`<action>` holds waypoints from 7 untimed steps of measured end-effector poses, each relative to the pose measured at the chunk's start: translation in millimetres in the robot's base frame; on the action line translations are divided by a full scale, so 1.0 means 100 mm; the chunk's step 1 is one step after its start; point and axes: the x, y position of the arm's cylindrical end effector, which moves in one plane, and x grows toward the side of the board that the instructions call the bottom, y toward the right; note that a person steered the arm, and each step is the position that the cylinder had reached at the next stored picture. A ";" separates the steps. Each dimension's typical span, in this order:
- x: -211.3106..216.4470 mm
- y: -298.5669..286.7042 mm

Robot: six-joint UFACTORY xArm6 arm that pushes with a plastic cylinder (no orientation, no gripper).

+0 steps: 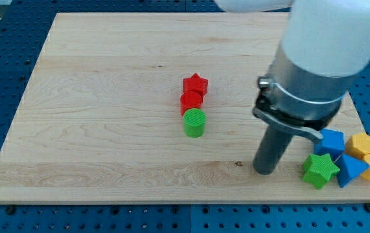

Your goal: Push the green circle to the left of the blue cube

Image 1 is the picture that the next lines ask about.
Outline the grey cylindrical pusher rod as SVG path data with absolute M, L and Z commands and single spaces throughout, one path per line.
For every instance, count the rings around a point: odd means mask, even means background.
M 290 144 L 293 135 L 268 126 L 253 159 L 253 167 L 262 175 L 271 174 Z

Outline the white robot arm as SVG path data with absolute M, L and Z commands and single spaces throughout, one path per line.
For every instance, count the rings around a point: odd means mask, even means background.
M 271 174 L 294 136 L 322 140 L 358 73 L 370 61 L 370 1 L 217 0 L 225 12 L 290 8 L 276 55 L 259 76 L 253 114 L 267 123 L 253 160 Z

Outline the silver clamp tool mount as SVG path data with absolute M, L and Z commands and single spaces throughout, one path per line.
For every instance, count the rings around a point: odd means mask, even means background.
M 279 46 L 267 74 L 258 77 L 253 114 L 268 124 L 265 138 L 299 136 L 319 142 L 355 79 L 355 74 L 331 77 L 306 71 Z

